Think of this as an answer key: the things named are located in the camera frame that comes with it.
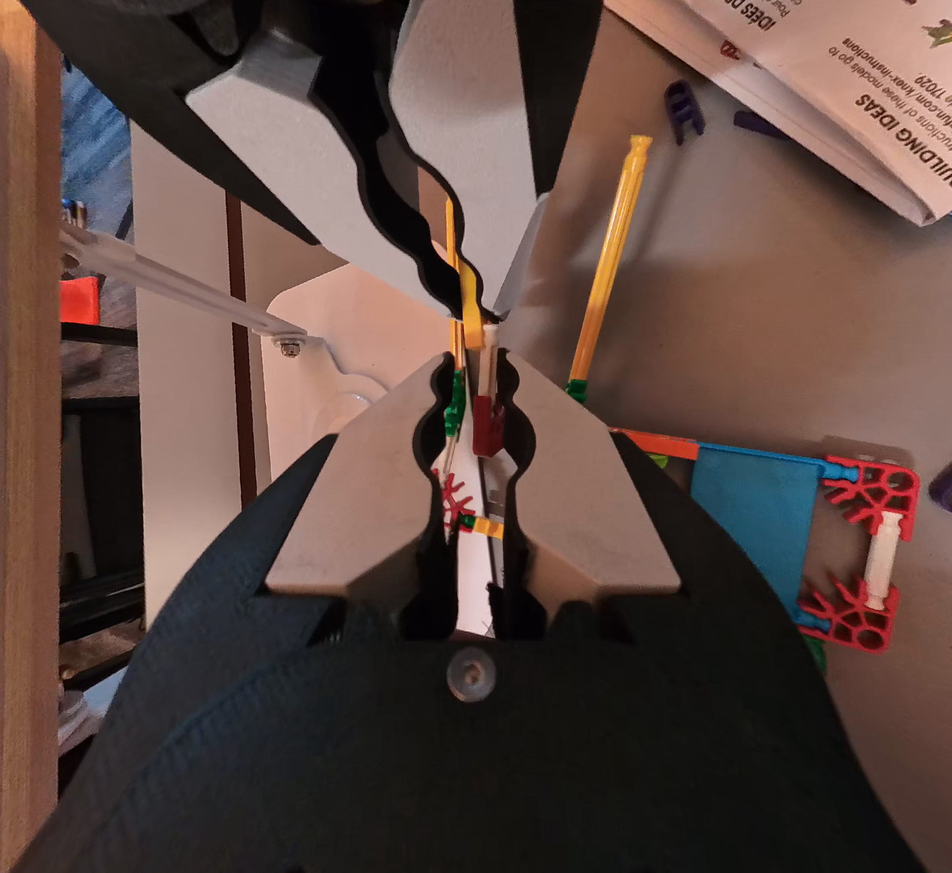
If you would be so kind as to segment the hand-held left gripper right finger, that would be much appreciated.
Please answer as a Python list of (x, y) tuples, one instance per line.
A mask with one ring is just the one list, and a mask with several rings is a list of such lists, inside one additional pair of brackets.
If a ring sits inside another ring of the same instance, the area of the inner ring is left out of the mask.
[(501, 349), (505, 491), (497, 636), (541, 636), (564, 605), (671, 595), (681, 577), (608, 426)]

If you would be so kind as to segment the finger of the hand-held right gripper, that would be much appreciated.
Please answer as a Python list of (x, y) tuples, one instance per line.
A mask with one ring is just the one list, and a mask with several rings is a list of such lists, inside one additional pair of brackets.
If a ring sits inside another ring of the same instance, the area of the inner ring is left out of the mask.
[(331, 254), (461, 319), (456, 271), (437, 253), (425, 218), (392, 187), (375, 142), (353, 141), (314, 95), (321, 77), (326, 58), (264, 33), (185, 102)]
[(411, 0), (389, 99), (412, 152), (458, 200), (482, 306), (506, 319), (548, 198), (534, 179), (513, 0)]

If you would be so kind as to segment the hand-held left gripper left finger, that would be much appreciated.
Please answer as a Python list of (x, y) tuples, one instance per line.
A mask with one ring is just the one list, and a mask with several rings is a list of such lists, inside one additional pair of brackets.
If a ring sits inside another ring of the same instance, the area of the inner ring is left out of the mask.
[(405, 636), (456, 628), (456, 537), (433, 473), (455, 362), (430, 358), (347, 423), (327, 449), (268, 572), (272, 592), (366, 604)]

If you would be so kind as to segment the yellow and blue toy stick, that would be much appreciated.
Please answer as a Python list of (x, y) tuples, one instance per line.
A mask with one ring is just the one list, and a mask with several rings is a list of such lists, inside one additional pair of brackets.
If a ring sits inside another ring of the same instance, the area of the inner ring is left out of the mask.
[(506, 411), (497, 398), (498, 326), (482, 319), (477, 276), (471, 266), (457, 259), (462, 295), (463, 336), (467, 351), (477, 357), (477, 377), (471, 397), (472, 452), (489, 459), (503, 448)]

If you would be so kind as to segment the colourful construction toy model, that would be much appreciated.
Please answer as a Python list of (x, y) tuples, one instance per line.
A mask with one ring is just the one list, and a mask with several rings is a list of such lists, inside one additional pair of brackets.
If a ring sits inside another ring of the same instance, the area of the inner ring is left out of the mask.
[[(577, 403), (588, 396), (589, 370), (618, 272), (625, 239), (648, 163), (652, 139), (631, 136), (599, 262), (589, 293), (565, 392)], [(460, 528), (486, 539), (503, 540), (500, 518), (477, 515), (463, 476), (465, 323), (453, 320), (451, 341), (457, 368), (450, 408), (445, 413), (447, 447), (438, 479), (447, 529)], [(726, 446), (689, 438), (612, 428), (663, 468), (671, 459), (690, 462), (689, 493), (751, 559), (801, 632), (816, 664), (827, 672), (825, 643), (866, 654), (891, 645), (900, 593), (892, 581), (898, 546), (913, 537), (921, 481), (900, 464), (826, 456), (807, 458)], [(851, 524), (869, 537), (862, 577), (850, 583), (830, 577), (832, 595), (810, 583), (801, 594), (805, 556), (819, 491)]]

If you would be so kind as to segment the purple toy connector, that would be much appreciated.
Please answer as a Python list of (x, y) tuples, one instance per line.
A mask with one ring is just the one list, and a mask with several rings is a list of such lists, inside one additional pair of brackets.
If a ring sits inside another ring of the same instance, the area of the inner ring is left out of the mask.
[(678, 146), (684, 144), (687, 129), (692, 129), (698, 136), (705, 133), (706, 119), (695, 93), (687, 81), (679, 80), (671, 83), (665, 89), (662, 101), (674, 140)]

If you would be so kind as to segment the orange plastic part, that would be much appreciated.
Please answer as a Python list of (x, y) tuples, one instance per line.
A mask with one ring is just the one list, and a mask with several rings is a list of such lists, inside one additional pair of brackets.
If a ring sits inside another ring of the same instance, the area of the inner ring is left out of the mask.
[(61, 280), (60, 320), (98, 326), (101, 321), (100, 282), (95, 276)]

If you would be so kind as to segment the wooden panel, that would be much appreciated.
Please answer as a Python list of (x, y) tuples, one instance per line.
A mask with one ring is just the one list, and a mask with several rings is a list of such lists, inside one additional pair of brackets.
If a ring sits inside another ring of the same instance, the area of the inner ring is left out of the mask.
[(60, 59), (1, 0), (1, 869), (57, 800)]

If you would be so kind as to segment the toy instruction booklet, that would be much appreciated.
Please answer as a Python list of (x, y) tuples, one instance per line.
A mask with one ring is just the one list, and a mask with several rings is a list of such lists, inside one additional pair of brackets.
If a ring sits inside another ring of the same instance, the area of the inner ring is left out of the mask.
[(951, 0), (604, 0), (920, 226), (950, 216)]

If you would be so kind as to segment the white slotted metal bracket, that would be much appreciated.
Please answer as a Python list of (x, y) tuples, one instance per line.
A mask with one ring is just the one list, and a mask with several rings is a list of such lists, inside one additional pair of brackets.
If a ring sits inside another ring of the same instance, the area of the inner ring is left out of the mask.
[(298, 356), (307, 341), (303, 328), (150, 260), (113, 236), (70, 223), (60, 225), (58, 236), (63, 253), (83, 267), (242, 326), (287, 356)]

